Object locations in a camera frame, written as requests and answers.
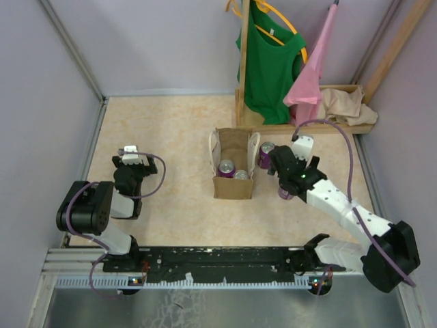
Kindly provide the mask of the purple soda can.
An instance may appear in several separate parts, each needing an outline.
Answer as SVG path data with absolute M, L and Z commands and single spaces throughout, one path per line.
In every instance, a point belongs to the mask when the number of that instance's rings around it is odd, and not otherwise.
M 234 162 L 229 159 L 223 159 L 217 167 L 218 176 L 222 178 L 233 178 L 236 173 Z
M 288 191 L 281 187 L 278 188 L 278 195 L 283 200 L 291 200 L 294 197 L 292 194 L 290 194 Z
M 270 168 L 269 152 L 274 150 L 274 148 L 275 148 L 275 144 L 270 141 L 264 142 L 259 147 L 257 164 L 261 169 Z

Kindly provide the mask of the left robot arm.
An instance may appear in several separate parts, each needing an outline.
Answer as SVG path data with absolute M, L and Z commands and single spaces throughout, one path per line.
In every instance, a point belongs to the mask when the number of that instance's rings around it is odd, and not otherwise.
M 142 255 L 135 237 L 122 232 L 112 219 L 136 220 L 142 199 L 158 190 L 142 194 L 144 178 L 158 173 L 158 157 L 136 151 L 122 151 L 112 157 L 112 181 L 75 181 L 56 215 L 58 230 L 93 241 L 104 249 L 103 261 L 113 270 L 134 271 Z

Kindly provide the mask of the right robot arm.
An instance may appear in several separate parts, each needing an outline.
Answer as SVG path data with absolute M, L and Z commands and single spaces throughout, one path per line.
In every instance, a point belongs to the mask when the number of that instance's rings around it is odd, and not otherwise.
M 270 173 L 279 186 L 304 203 L 330 216 L 356 239 L 356 243 L 336 241 L 319 234 L 305 253 L 306 265 L 315 271 L 333 264 L 363 273 L 378 290 L 388 293 L 400 283 L 414 287 L 410 274 L 419 267 L 419 251 L 410 225 L 381 218 L 363 208 L 350 194 L 339 190 L 318 169 L 318 157 L 298 158 L 289 146 L 269 152 Z

